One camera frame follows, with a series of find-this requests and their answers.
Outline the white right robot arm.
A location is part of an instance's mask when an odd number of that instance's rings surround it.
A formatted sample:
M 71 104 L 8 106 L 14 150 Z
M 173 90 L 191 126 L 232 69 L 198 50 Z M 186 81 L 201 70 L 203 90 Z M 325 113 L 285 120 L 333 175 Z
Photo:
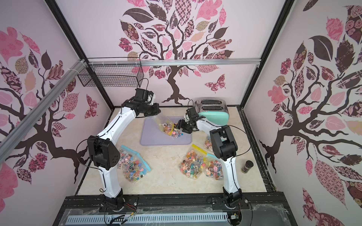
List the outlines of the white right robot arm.
M 214 156 L 222 165 L 223 171 L 223 198 L 229 209 L 234 209 L 242 199 L 242 190 L 236 174 L 237 142 L 228 125 L 218 125 L 200 116 L 194 107 L 186 110 L 185 116 L 179 120 L 177 129 L 191 134 L 203 131 L 211 138 Z

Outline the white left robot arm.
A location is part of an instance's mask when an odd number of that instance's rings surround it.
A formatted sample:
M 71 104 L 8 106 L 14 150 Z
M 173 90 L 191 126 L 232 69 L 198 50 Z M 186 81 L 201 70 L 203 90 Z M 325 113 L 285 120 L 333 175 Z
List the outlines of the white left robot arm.
M 105 203 L 116 210 L 121 210 L 125 201 L 119 184 L 117 165 L 121 154 L 116 144 L 127 126 L 142 114 L 145 117 L 161 113 L 159 104 L 155 102 L 155 94 L 146 89 L 137 88 L 135 95 L 127 99 L 108 126 L 96 136 L 87 139 L 90 159 L 99 171 L 105 196 Z

